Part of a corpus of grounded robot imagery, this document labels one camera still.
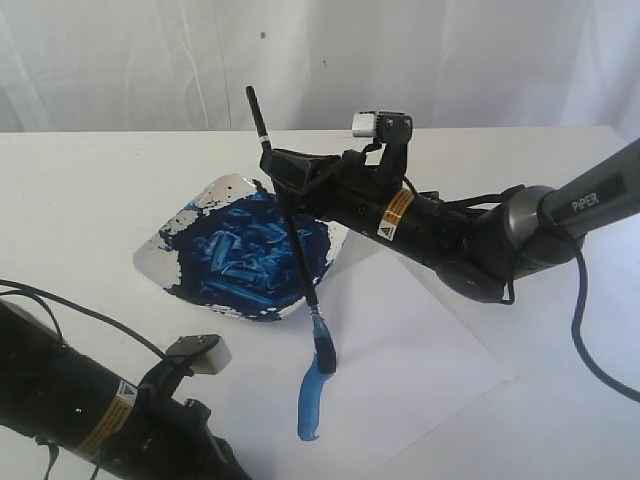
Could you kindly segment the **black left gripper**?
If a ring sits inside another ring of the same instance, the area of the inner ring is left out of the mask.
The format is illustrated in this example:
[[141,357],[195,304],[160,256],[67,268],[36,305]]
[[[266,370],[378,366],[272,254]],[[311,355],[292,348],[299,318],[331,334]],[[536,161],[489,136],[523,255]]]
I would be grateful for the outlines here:
[[229,444],[211,434],[209,411],[191,401],[167,403],[163,419],[149,398],[121,379],[101,417],[74,453],[119,479],[247,479]]

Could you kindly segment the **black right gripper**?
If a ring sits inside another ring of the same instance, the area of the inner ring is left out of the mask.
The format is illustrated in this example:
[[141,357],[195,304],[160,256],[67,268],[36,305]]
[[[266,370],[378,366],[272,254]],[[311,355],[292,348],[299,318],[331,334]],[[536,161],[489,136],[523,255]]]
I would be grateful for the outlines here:
[[260,168],[272,179],[283,213],[305,212],[375,240],[413,240],[415,194],[403,180],[406,152],[400,152],[400,171],[395,173],[386,160],[368,165],[364,152],[347,150],[336,169],[309,192],[337,162],[337,155],[272,149],[262,154]]

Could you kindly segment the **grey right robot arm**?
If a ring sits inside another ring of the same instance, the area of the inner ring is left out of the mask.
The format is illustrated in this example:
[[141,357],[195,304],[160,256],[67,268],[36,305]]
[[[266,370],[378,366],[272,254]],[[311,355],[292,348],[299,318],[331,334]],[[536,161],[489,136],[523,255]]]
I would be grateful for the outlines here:
[[587,233],[639,211],[637,142],[560,189],[519,185],[443,201],[403,185],[407,141],[376,138],[341,155],[260,141],[260,167],[295,211],[367,236],[481,303],[511,301],[515,280],[570,261]]

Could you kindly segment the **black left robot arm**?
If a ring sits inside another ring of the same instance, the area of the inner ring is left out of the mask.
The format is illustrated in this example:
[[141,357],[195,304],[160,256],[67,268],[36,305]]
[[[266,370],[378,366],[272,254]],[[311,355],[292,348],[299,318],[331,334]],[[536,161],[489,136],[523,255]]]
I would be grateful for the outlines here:
[[81,354],[33,315],[1,304],[1,424],[119,479],[245,479],[210,409],[173,394],[199,357],[170,356],[133,384]]

